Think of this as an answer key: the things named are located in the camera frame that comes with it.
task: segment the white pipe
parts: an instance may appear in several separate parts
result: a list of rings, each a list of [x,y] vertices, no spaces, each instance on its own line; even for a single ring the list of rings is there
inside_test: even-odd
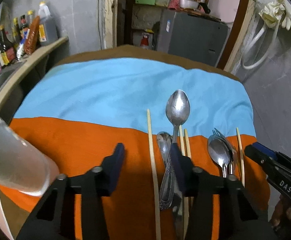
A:
[[[278,28],[279,28],[279,25],[280,25],[280,21],[277,22],[276,24],[276,27],[275,27],[275,30],[273,32],[273,35],[272,35],[272,41],[269,45],[269,48],[267,49],[267,51],[265,52],[265,54],[261,57],[261,59],[259,59],[257,62],[255,62],[254,64],[250,65],[250,66],[246,66],[244,65],[244,62],[246,60],[246,56],[247,56],[247,53],[248,51],[252,48],[252,46],[257,42],[258,39],[260,39],[260,37],[262,36],[262,34],[265,32],[265,30],[268,28],[266,23],[263,24],[263,27],[261,28],[261,30],[258,32],[258,34],[253,38],[253,40],[246,46],[246,48],[244,49],[244,52],[242,54],[242,57],[241,57],[241,66],[244,68],[244,69],[253,69],[257,66],[259,66],[266,58],[267,56],[269,55],[269,52],[270,50],[272,49],[272,46],[273,44],[275,43],[276,41],[276,37],[277,37],[277,33],[278,33]]]

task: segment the refrigerator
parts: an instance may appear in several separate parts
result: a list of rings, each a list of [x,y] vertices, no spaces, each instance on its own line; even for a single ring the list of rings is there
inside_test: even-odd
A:
[[[227,34],[223,22],[165,9],[156,50],[216,66]]]

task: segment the blue cloth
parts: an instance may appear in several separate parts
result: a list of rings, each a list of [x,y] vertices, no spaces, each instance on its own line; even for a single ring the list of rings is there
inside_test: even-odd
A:
[[[57,66],[28,94],[15,118],[55,117],[148,132],[172,133],[165,115],[170,95],[186,92],[189,136],[208,138],[216,127],[225,136],[255,136],[253,111],[243,85],[216,73],[186,70],[154,60],[115,58]]]

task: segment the plastic jug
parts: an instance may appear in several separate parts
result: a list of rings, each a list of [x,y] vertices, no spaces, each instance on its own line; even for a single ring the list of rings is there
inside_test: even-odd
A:
[[[0,185],[41,196],[59,174],[55,162],[0,118]]]
[[[41,46],[49,45],[58,39],[55,20],[45,2],[39,5],[38,15],[40,16],[39,40]]]

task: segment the wooden shelf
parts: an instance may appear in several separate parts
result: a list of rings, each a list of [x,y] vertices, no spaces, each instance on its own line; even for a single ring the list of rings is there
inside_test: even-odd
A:
[[[152,4],[142,4],[142,3],[134,3],[136,6],[150,6],[150,7],[157,7],[161,9],[167,9],[167,6],[160,6],[160,5],[152,5]]]

